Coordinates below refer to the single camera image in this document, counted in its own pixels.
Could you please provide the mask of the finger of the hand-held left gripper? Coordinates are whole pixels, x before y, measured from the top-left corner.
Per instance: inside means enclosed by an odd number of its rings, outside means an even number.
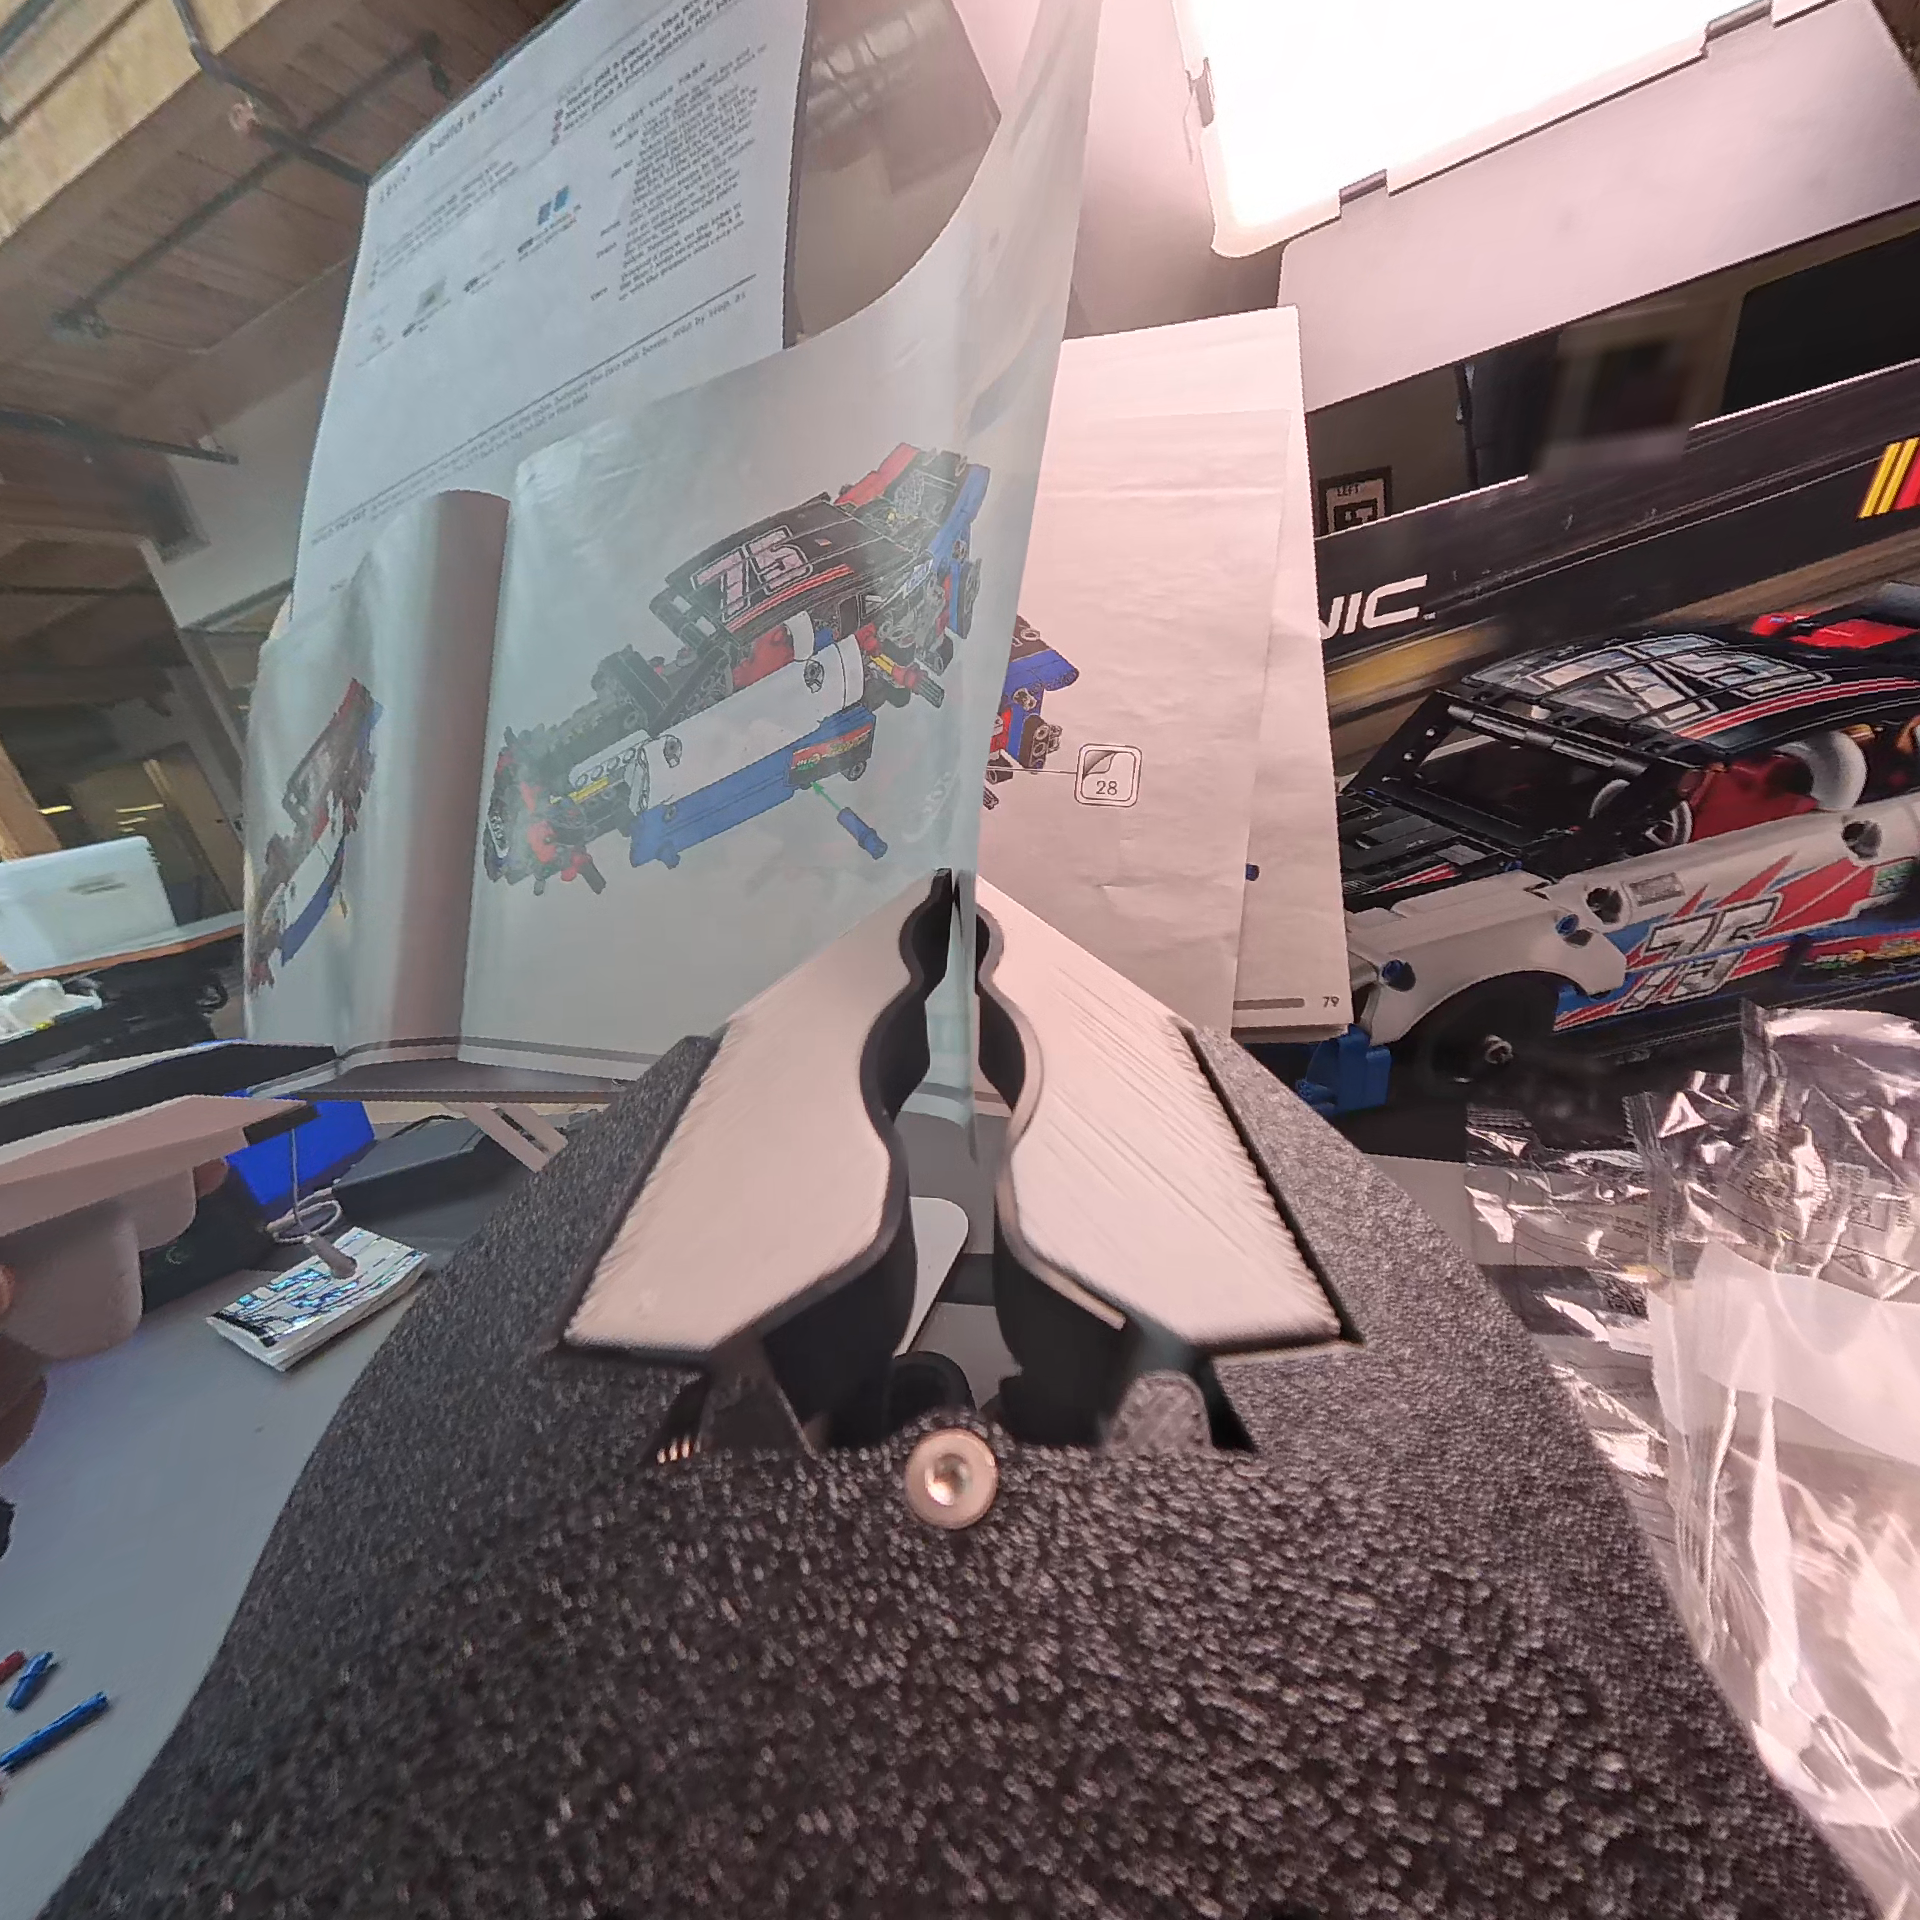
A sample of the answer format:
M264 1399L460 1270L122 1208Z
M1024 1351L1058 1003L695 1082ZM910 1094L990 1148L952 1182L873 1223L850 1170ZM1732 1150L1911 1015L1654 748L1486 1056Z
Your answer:
M4 1336L39 1360L127 1339L143 1314L139 1258L190 1228L198 1170L312 1115L290 1098L180 1096L7 1144L3 1262L17 1296Z

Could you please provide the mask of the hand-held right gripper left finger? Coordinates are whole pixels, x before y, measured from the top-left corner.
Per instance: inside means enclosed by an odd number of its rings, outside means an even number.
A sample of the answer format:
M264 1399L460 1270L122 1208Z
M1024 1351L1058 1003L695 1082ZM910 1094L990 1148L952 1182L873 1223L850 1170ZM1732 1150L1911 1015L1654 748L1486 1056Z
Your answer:
M953 875L910 883L748 1001L567 1321L570 1346L731 1346L807 1313L898 1346L920 1287L896 1118L928 1071Z

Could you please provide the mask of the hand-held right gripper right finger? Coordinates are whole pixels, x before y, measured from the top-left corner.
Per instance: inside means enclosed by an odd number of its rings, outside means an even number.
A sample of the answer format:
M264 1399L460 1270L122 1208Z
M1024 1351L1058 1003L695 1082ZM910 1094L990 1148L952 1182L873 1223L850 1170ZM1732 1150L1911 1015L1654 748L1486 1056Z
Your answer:
M996 1225L1023 1271L1196 1354L1339 1339L1183 1018L990 884L977 1008L978 1068L1010 1114Z

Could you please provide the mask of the building instruction booklet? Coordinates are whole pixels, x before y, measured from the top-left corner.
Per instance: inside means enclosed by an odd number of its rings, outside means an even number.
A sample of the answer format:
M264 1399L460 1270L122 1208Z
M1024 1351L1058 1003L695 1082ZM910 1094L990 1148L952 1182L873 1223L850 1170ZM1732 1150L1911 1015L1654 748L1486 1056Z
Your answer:
M639 1074L977 864L1063 346L1097 4L959 210L784 347L302 564L248 734L248 1036Z

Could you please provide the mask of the grey desk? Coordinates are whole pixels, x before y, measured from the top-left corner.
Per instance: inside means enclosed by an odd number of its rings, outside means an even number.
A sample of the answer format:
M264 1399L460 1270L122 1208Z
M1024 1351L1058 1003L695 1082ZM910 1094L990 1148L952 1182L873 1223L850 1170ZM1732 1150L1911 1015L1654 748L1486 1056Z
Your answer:
M108 1720L4 1801L4 1916L1870 1916L1447 1240L1275 1112L1380 1255L1252 1452L657 1464L673 1377L547 1346L639 1118L319 1384L183 1313L56 1386L4 1640Z

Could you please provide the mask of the white printed task sheet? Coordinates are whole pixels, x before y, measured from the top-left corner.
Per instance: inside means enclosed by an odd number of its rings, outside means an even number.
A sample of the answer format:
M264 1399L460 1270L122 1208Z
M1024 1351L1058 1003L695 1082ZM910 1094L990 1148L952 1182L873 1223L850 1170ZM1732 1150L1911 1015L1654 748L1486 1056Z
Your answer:
M800 3L572 4L375 178L302 564L784 347L807 35Z

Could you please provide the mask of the white book stand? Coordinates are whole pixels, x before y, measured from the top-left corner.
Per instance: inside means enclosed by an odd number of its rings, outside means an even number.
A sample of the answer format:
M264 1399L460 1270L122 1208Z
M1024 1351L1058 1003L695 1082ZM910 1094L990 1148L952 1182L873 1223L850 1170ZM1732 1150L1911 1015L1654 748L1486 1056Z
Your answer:
M414 1121L464 1121L495 1140L507 1164L540 1170L562 1152L578 1121L601 1114L636 1086L636 1079L520 1073L436 1059L344 1068L328 1082L314 1079L304 1098L314 1105L359 1102L375 1130L387 1134ZM915 1193L908 1208L920 1250L902 1354L915 1346L969 1243L969 1216L953 1200Z

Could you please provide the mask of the blue storage bin with tag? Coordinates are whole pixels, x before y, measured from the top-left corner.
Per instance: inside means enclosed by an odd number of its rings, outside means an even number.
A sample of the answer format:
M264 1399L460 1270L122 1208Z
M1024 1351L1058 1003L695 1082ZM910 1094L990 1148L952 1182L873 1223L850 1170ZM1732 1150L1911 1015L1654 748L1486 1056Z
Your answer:
M276 1216L297 1195L320 1193L350 1164L364 1158L378 1134L369 1108L354 1099L326 1099L314 1118L295 1130L249 1144L226 1164L255 1203Z

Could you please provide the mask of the holographic sticker sheet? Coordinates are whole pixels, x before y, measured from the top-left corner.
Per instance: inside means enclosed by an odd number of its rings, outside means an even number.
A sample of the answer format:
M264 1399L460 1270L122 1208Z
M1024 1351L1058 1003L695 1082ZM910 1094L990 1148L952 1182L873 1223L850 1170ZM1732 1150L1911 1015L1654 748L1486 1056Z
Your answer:
M427 1270L427 1255L369 1231L315 1242L295 1266L255 1286L207 1323L280 1374L395 1306Z

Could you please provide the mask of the pile of small connector pins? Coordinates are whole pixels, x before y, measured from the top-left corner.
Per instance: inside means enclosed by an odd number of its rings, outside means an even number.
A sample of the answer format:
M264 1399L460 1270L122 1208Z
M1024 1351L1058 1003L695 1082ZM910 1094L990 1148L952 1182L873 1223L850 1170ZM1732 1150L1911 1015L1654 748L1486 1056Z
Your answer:
M113 1710L113 1699L105 1692L94 1692L59 1715L32 1723L32 1715L36 1712L47 1689L52 1684L56 1674L57 1652L52 1649L11 1652L3 1663L4 1786L11 1786L14 1776L56 1754L62 1745L86 1732Z

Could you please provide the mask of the crumpled clear plastic bag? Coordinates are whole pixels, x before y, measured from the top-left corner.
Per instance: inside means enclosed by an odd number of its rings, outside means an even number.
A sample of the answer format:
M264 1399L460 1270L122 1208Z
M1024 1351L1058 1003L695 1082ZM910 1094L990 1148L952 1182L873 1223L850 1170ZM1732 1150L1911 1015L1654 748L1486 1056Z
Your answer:
M1919 1039L1745 1014L1736 1073L1471 1108L1481 1270L1553 1359L1760 1756L1919 1914Z

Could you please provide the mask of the black toy set box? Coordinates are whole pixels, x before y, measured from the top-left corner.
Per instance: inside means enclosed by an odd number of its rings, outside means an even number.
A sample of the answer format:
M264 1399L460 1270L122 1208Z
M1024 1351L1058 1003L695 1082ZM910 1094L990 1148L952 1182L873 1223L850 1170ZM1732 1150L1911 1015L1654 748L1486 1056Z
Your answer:
M1915 1018L1915 4L1440 4L1218 243L1298 322L1331 1118Z

